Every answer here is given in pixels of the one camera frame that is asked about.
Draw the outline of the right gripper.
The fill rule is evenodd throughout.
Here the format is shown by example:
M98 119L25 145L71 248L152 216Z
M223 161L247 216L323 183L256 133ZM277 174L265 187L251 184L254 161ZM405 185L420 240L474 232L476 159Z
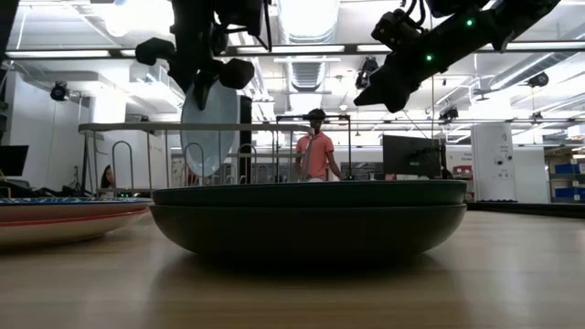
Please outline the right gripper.
M389 112L402 111L412 90L430 76L446 70L443 43L389 43L384 63L372 74L354 104L384 104Z

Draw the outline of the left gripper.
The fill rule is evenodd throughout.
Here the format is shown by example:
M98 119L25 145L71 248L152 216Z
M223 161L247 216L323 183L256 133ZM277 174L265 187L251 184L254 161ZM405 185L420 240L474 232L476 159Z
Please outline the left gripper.
M219 81L224 87L242 90L254 78L251 62L232 58L224 63L213 58L211 34L216 0L171 0L174 24L172 42L152 37L135 48L138 62L153 66L158 59L171 61L171 77L184 90L194 86L197 107L203 111L211 89Z

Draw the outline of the light blue geometric plate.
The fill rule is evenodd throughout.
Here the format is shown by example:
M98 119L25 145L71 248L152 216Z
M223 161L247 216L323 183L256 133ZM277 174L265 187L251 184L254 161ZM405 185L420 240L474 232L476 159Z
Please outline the light blue geometric plate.
M194 86L186 94L181 123L237 124L239 123L239 95L233 89L216 82L209 91L207 103L201 110L196 102ZM226 159L236 137L236 131L182 130L181 146L186 164L195 175L213 175Z

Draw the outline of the dark green plate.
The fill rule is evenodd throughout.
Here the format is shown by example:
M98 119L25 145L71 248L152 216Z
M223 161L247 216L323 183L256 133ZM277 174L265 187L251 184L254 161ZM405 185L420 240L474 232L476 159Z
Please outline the dark green plate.
M394 180L191 186L159 189L161 206L186 207L412 207L464 202L461 180Z
M270 264L385 262L433 249L460 226L466 205L424 207L180 207L154 222L204 260Z

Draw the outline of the dark blue floral plate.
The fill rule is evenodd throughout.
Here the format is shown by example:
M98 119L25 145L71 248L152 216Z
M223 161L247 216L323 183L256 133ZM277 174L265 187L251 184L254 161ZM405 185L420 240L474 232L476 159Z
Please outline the dark blue floral plate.
M110 215L148 208L149 198L38 197L0 198L0 220L54 219Z

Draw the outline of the red patterned plate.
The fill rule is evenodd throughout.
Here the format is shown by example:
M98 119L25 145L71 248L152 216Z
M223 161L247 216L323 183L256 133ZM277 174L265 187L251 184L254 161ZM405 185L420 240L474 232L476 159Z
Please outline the red patterned plate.
M0 250L58 245L95 239L150 214L143 209L85 218L0 223Z

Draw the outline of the black computer monitor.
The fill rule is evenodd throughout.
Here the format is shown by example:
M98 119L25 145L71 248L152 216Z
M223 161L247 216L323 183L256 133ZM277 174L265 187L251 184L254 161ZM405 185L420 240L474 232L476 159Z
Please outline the black computer monitor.
M436 140L384 135L382 152L385 174L441 176L441 147Z

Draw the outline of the long white light bar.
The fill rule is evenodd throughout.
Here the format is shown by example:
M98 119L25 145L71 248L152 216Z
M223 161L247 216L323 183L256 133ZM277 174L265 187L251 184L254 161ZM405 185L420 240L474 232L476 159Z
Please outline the long white light bar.
M228 47L221 57L287 57L287 56L356 56L386 55L390 49L381 44L305 45L275 46L269 52L260 46ZM518 41L510 43L508 52L583 52L585 40ZM64 58L134 58L135 50L130 48L104 49L36 49L10 50L5 53L10 59L64 59Z

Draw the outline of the white cabinet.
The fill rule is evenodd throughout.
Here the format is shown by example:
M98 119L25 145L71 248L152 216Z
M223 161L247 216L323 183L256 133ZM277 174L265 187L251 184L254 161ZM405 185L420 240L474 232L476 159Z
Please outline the white cabinet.
M472 127L473 188L476 202L516 202L511 125L483 123Z

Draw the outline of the dark flat screen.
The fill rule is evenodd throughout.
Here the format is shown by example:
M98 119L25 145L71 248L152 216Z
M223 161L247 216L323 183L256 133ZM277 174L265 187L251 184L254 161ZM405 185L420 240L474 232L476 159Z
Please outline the dark flat screen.
M28 145L0 146L0 172L4 176L21 176L27 160Z

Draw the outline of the black stand frame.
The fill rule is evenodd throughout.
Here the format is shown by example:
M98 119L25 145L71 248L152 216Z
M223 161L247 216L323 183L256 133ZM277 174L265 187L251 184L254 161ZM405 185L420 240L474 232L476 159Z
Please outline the black stand frame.
M283 120L301 120L301 121L308 121L309 122L309 116L308 113L307 114L303 114L303 115L279 115L276 117L276 122L279 123L280 121ZM331 120L334 121L346 121L347 122L347 133L348 133L348 137L347 137L347 156L348 156L348 171L347 174L343 174L343 179L342 180L354 180L354 176L353 176L353 164L352 164L352 140L351 140L351 133L352 133L352 122L351 122L351 117L347 114L339 114L339 115L328 115L325 114L325 119L323 121L323 124L325 122L330 122ZM303 176L303 180L305 180L305 176L306 176L306 172L302 173Z

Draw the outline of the silver air duct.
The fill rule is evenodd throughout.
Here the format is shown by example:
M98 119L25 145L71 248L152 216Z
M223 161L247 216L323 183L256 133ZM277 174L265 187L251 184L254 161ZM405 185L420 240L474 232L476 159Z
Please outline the silver air duct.
M281 43L305 46L334 44L340 0L278 0L278 24ZM298 91L317 91L325 75L323 62L289 62L285 64L287 80Z

